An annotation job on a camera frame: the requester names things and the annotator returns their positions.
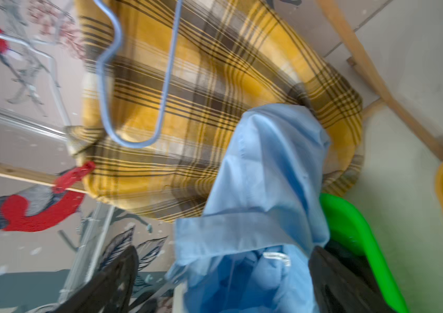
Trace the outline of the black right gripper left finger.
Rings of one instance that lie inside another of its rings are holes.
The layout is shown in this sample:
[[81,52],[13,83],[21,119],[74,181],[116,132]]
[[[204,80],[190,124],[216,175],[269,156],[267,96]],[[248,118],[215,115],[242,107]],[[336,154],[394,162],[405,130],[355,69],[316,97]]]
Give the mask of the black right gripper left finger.
[[55,312],[128,312],[138,265],[129,246]]

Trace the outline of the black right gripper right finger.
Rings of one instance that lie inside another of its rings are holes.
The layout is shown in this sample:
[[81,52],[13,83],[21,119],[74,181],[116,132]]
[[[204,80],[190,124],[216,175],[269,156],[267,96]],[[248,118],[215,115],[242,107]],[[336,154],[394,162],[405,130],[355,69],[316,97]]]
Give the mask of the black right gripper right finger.
[[385,300],[325,249],[308,262],[320,312],[393,312]]

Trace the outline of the green plastic mesh basket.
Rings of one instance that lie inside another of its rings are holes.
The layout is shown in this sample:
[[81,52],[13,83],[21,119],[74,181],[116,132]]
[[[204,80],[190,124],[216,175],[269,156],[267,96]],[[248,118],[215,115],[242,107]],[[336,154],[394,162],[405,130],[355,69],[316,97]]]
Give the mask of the green plastic mesh basket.
[[408,312],[404,297],[362,213],[347,200],[331,194],[322,194],[320,203],[330,228],[331,239],[353,254],[365,257],[387,304],[396,312]]

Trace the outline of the light blue shirt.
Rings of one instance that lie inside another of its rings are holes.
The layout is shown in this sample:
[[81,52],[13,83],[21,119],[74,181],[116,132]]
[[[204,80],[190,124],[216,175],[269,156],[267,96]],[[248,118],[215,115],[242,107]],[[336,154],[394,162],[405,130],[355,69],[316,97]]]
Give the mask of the light blue shirt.
[[308,261],[330,230],[319,203],[330,139],[309,109],[243,114],[199,217],[174,223],[187,312],[317,312]]

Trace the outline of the white blue wire hanger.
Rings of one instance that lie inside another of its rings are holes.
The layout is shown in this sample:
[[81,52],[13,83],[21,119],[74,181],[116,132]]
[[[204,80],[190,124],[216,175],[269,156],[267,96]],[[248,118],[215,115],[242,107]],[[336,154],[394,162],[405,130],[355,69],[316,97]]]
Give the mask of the white blue wire hanger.
[[94,62],[101,125],[127,149],[160,136],[169,104],[182,1],[95,1],[103,32],[113,29]]

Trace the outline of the dark multicolour plaid shirt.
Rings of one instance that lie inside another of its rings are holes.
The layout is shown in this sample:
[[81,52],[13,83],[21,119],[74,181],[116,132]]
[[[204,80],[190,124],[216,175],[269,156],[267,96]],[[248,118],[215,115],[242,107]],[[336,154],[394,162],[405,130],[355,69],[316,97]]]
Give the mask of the dark multicolour plaid shirt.
[[357,256],[339,242],[330,240],[325,250],[335,256],[341,264],[361,279],[373,292],[381,295],[378,283],[365,256]]

